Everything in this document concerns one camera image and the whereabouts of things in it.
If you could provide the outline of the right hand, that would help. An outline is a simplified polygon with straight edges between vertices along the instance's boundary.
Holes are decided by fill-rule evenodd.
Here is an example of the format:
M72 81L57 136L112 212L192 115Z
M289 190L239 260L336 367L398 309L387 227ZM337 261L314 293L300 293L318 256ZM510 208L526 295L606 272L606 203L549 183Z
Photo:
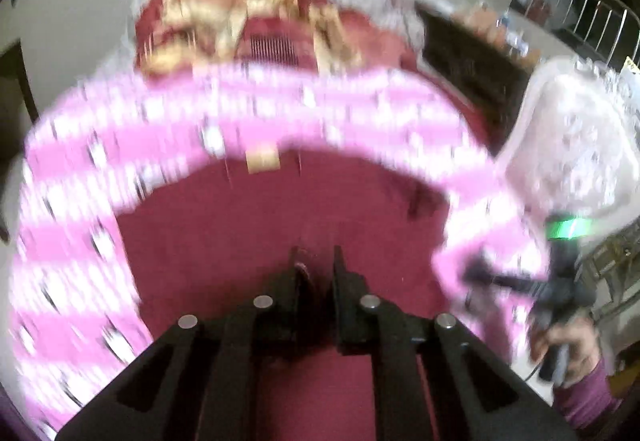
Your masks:
M590 375L601 362L599 333L588 315L576 315L570 321L542 328L529 327L529 358L534 364L544 364L553 349L565 349L566 363L559 375L551 379L554 387L570 387Z

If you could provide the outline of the purple right sleeve forearm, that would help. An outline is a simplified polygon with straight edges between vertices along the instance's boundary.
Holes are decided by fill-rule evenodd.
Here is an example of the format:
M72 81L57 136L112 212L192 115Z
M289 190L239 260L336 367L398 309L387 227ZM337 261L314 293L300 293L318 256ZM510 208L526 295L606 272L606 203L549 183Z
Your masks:
M620 407L608 387L602 361L591 373L570 387L554 387L552 407L566 420L580 439L596 435Z

